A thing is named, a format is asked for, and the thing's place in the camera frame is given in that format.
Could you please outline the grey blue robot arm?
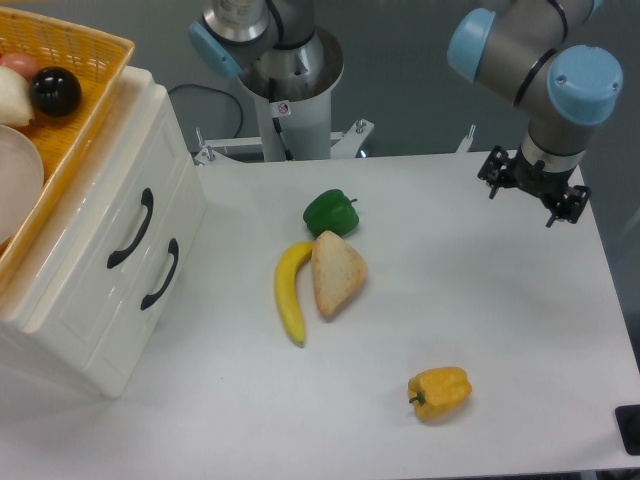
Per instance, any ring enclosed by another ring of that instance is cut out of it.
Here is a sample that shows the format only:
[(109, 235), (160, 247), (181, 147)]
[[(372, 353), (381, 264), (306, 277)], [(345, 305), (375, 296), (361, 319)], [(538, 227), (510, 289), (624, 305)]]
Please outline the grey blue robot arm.
[[(595, 1), (518, 1), (505, 14), (478, 8), (454, 31), (449, 66), (529, 118), (517, 152), (495, 147), (479, 170), (492, 191), (538, 198), (552, 221), (576, 223), (590, 189), (571, 185), (623, 85), (619, 62), (586, 45), (564, 48)], [(331, 138), (331, 93), (343, 69), (337, 40), (316, 24), (310, 1), (210, 1), (189, 29), (200, 58), (253, 96), (268, 161), (324, 160), (357, 152), (363, 138)]]

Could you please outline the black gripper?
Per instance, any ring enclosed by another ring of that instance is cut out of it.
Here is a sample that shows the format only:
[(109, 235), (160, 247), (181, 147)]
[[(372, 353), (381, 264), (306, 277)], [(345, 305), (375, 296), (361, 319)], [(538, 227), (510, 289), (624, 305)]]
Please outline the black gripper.
[(591, 196), (585, 185), (568, 186), (574, 167), (562, 172), (545, 170), (542, 160), (531, 164), (518, 151), (513, 159), (496, 145), (481, 166), (477, 177), (490, 189), (494, 199), (500, 189), (517, 188), (532, 196), (544, 196), (544, 206), (551, 212), (545, 226), (551, 228), (556, 221), (576, 224)]

